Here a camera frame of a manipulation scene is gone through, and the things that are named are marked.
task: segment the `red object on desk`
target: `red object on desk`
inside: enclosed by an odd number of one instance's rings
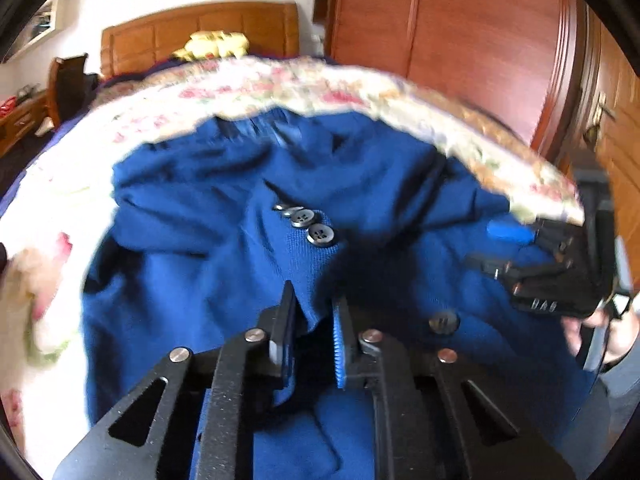
[[[15,108],[15,97],[9,97],[0,105],[0,119],[7,117]]]

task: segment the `sleeve cuff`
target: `sleeve cuff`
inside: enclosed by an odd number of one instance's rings
[[[611,397],[622,397],[640,384],[640,337],[622,361],[600,375]]]

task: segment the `button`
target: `button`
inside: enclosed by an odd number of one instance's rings
[[[282,216],[284,216],[284,218],[290,218],[291,216],[293,216],[293,213],[295,213],[296,211],[300,211],[301,209],[304,209],[301,205],[289,207],[282,212]]]
[[[460,318],[453,310],[438,312],[429,320],[431,331],[440,335],[451,335],[460,326]]]
[[[305,229],[309,227],[316,218],[316,213],[311,211],[311,209],[301,209],[300,211],[296,211],[291,216],[291,225],[293,227],[297,227],[298,229]]]
[[[290,204],[277,203],[271,209],[273,209],[274,211],[284,211],[285,209],[289,209],[291,207],[293,206]]]
[[[316,247],[329,247],[334,243],[334,230],[328,225],[313,224],[306,230],[306,239]]]

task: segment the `human hand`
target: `human hand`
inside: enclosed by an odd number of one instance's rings
[[[562,327],[564,328],[564,336],[566,337],[569,352],[575,356],[580,351],[580,346],[582,345],[582,338],[580,337],[581,325],[596,328],[606,326],[607,323],[609,323],[609,316],[604,310],[597,310],[591,317],[584,320],[575,319],[575,317],[563,317]],[[640,319],[633,309],[625,312],[622,315],[622,319],[611,321],[609,344],[604,356],[604,364],[619,361],[627,355],[636,342],[639,332]]]

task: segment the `mattress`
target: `mattress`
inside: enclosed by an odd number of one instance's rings
[[[208,60],[103,88],[26,171],[0,218],[0,241],[25,283],[3,285],[1,301],[22,294],[27,313],[0,319],[15,340],[2,350],[12,356],[1,357],[12,379],[0,383],[0,394],[36,471],[50,478],[88,431],[81,291],[115,212],[113,166],[142,144],[190,135],[214,116],[240,120],[275,107],[302,116],[353,111],[455,156],[523,221],[583,221],[574,187],[556,168],[490,127],[471,127],[437,99],[395,76],[309,58]]]

